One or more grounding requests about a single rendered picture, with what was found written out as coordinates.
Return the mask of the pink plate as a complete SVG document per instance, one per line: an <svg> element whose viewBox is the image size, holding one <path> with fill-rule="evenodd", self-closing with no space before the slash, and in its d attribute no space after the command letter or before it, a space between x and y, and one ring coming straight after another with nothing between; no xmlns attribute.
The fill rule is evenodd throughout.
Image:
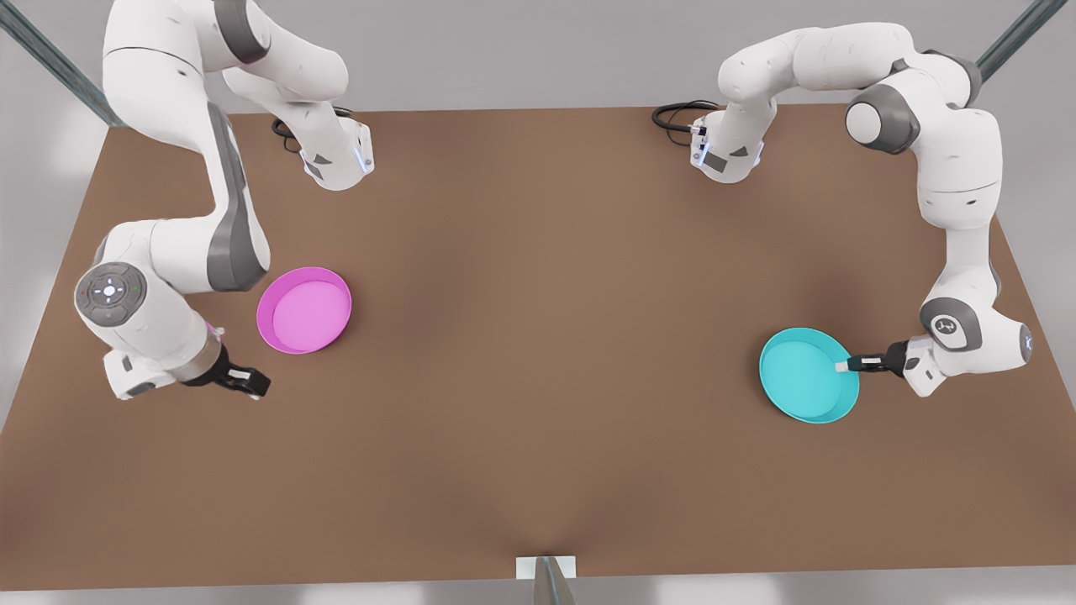
<svg viewBox="0 0 1076 605"><path fill-rule="evenodd" d="M261 340L286 354L332 344L352 316L352 292L342 276L308 266L279 276L261 293L256 326Z"/></svg>

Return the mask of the silver frame post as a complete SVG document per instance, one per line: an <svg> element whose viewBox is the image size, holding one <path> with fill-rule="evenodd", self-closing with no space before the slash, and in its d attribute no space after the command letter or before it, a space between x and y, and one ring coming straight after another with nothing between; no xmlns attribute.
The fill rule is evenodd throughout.
<svg viewBox="0 0 1076 605"><path fill-rule="evenodd" d="M999 39L976 61L981 82L990 80L999 69L1037 34L1040 27L1068 3L1068 0L1033 0Z"/></svg>
<svg viewBox="0 0 1076 605"><path fill-rule="evenodd" d="M577 577L576 555L521 555L519 581L533 581L533 605L577 605L568 579Z"/></svg>
<svg viewBox="0 0 1076 605"><path fill-rule="evenodd" d="M22 50L26 50L31 57L34 57L51 76L62 84L68 92L72 92L76 99L89 108L107 126L111 128L126 126L108 103L104 93L93 84L93 81L49 41L49 38L42 34L42 31L27 19L11 0L0 0L0 29L8 32Z"/></svg>

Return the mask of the blue plate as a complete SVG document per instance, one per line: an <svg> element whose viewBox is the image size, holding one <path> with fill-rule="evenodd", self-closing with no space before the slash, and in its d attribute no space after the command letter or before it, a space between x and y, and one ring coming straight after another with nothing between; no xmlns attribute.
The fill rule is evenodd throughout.
<svg viewBox="0 0 1076 605"><path fill-rule="evenodd" d="M841 420L856 406L860 379L838 371L850 354L841 342L810 327L773 334L758 358L766 396L791 418L824 424Z"/></svg>

